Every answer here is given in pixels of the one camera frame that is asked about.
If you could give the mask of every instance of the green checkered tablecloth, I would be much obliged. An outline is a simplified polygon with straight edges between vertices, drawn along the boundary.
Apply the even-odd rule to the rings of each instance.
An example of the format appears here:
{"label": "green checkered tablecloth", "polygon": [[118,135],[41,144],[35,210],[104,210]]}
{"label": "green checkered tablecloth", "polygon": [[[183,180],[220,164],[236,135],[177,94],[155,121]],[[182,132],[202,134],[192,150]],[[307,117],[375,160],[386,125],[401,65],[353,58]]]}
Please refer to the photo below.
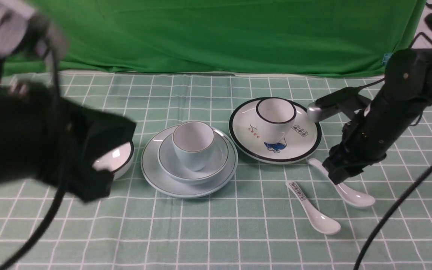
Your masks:
{"label": "green checkered tablecloth", "polygon": [[[49,75],[25,77],[49,82]],[[14,77],[5,78],[8,84]],[[348,270],[365,239],[396,198],[432,163],[432,106],[421,123],[391,147],[386,160],[346,183],[377,198],[357,210],[338,197],[306,161],[277,166],[240,152],[234,179],[199,199],[156,192],[141,173],[149,139],[186,120],[228,134],[237,106],[256,97],[292,99],[303,106],[345,86],[372,79],[255,78],[203,75],[65,73],[69,99],[137,121],[134,165],[109,198],[83,205],[67,195],[43,239],[18,270]],[[372,98],[381,85],[362,91]],[[312,157],[323,160],[347,121],[336,115]],[[310,225],[285,186],[297,180],[321,212],[341,223],[324,236]],[[0,186],[0,263],[19,248],[46,214],[55,190],[32,180]],[[432,270],[432,175],[383,228],[365,257],[365,270]]]}

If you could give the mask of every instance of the bowl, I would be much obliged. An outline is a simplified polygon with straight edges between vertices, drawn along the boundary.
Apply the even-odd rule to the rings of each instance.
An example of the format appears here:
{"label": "bowl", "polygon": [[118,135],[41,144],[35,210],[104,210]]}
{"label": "bowl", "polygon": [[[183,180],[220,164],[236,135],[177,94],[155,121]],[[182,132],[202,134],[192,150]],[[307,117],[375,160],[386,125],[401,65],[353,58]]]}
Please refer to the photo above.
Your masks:
{"label": "bowl", "polygon": [[134,160],[134,144],[132,141],[116,147],[97,159],[93,168],[97,171],[107,169],[114,175],[114,180],[123,176]]}
{"label": "bowl", "polygon": [[172,179],[189,185],[199,185],[214,179],[228,162],[228,145],[221,138],[214,141],[216,148],[209,160],[209,164],[199,171],[192,171],[185,167],[178,159],[173,147],[172,134],[166,137],[159,146],[157,159],[161,169]]}

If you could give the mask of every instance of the plate rim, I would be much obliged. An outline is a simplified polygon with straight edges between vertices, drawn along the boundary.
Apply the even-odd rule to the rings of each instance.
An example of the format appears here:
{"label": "plate rim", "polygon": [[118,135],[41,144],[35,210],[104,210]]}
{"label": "plate rim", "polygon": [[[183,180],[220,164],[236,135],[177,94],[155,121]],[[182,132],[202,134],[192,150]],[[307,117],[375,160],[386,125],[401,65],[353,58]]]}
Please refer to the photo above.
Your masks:
{"label": "plate rim", "polygon": [[[242,145],[242,143],[238,140],[238,138],[236,137],[236,134],[234,133],[233,123],[234,123],[235,115],[241,110],[241,108],[243,106],[245,106],[251,102],[260,101],[261,99],[266,99],[266,97],[257,97],[255,99],[251,99],[251,100],[248,100],[248,101],[242,103],[240,106],[238,106],[233,111],[233,113],[231,114],[231,117],[229,118],[229,122],[228,122],[229,133],[230,133],[231,138],[233,139],[234,143],[238,146],[238,148],[241,149],[241,151],[245,152],[248,156],[250,156],[252,158],[258,158],[259,161],[262,161],[262,162],[269,161],[269,162],[274,162],[275,164],[290,164],[290,163],[298,162],[298,161],[305,159],[306,157],[310,156],[311,154],[313,154],[317,150],[319,144],[321,143],[321,139],[323,137],[323,131],[321,129],[320,123],[314,123],[316,125],[316,130],[317,130],[316,143],[313,145],[313,147],[311,147],[311,149],[309,149],[307,152],[305,152],[304,154],[302,154],[298,157],[292,157],[290,159],[273,159],[270,157],[262,157],[258,154],[255,154],[254,152],[247,149],[244,145]],[[287,99],[287,101],[291,102],[291,104],[293,104],[293,106],[298,106],[299,108],[303,109],[306,113],[308,112],[307,108],[305,108],[301,104],[294,102],[290,99]]]}
{"label": "plate rim", "polygon": [[158,135],[159,135],[160,133],[162,133],[163,131],[168,130],[168,129],[170,129],[170,128],[174,128],[174,127],[176,127],[176,126],[178,126],[178,125],[174,125],[174,126],[171,126],[171,127],[165,128],[164,130],[161,130],[161,131],[158,132],[156,135],[154,135],[153,137],[151,137],[151,139],[149,140],[149,142],[148,142],[148,143],[146,144],[146,146],[144,147],[144,149],[143,149],[143,151],[142,151],[142,154],[141,154],[141,172],[142,172],[142,175],[144,176],[144,179],[146,180],[146,182],[149,183],[149,185],[151,185],[151,186],[152,186],[156,191],[159,191],[159,192],[161,192],[161,193],[163,193],[163,194],[165,194],[165,195],[168,195],[168,196],[170,196],[170,197],[180,198],[180,199],[191,199],[191,198],[200,198],[200,197],[204,197],[204,196],[207,196],[207,195],[211,195],[212,193],[214,193],[214,192],[220,190],[221,188],[223,188],[223,187],[224,187],[224,186],[225,186],[229,181],[231,181],[231,178],[233,178],[234,174],[236,173],[236,169],[238,168],[238,163],[239,163],[238,149],[237,149],[236,146],[234,145],[233,140],[231,140],[231,138],[228,137],[228,135],[227,135],[226,133],[224,133],[224,132],[222,132],[221,130],[219,130],[219,129],[217,129],[217,128],[214,128],[214,127],[211,127],[211,128],[213,128],[214,130],[218,131],[218,133],[223,134],[223,135],[228,139],[226,143],[229,142],[229,143],[231,144],[231,147],[232,147],[233,150],[234,150],[234,156],[235,156],[233,170],[231,171],[231,173],[229,174],[229,176],[226,178],[226,180],[223,181],[219,186],[217,186],[216,188],[211,189],[211,190],[209,190],[209,191],[207,191],[207,192],[199,193],[199,194],[197,194],[197,195],[178,195],[178,194],[174,194],[174,193],[170,193],[170,192],[164,191],[164,190],[162,190],[161,188],[157,187],[154,183],[152,183],[151,181],[148,180],[148,176],[147,176],[146,173],[144,172],[144,167],[143,167],[143,157],[144,157],[144,153],[146,152],[146,149],[147,149],[149,143],[151,143],[151,140],[153,140],[156,136],[158,136]]}

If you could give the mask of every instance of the teacup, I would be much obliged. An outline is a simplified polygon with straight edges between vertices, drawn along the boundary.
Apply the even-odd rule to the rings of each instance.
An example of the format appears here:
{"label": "teacup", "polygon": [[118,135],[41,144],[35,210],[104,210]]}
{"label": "teacup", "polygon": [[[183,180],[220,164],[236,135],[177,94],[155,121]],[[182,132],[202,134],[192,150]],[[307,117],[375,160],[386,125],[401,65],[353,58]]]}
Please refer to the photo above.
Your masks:
{"label": "teacup", "polygon": [[215,148],[213,128],[200,121],[188,121],[178,126],[172,141],[178,159],[191,171],[204,168]]}
{"label": "teacup", "polygon": [[258,102],[256,114],[259,136],[267,144],[277,144],[291,130],[297,113],[291,101],[268,97]]}

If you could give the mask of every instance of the cartoon figure on plate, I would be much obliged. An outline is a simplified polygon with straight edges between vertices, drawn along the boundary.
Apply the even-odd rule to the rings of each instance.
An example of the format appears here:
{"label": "cartoon figure on plate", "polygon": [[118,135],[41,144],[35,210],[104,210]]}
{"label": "cartoon figure on plate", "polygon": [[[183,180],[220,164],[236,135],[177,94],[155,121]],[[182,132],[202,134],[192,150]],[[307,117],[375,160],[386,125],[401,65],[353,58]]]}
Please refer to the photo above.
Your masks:
{"label": "cartoon figure on plate", "polygon": [[[249,130],[257,138],[259,138],[259,135],[257,134],[257,132],[255,132],[255,130],[258,130],[258,129],[253,127],[252,125],[249,125],[249,126],[250,127],[247,130]],[[278,154],[281,152],[281,150],[285,149],[286,146],[288,145],[286,143],[286,139],[283,138],[283,141],[284,141],[284,143],[282,143],[282,142],[279,142],[277,144],[264,143],[264,145],[266,146],[266,148],[268,148],[269,151],[272,151],[272,152],[275,152],[276,154]]]}

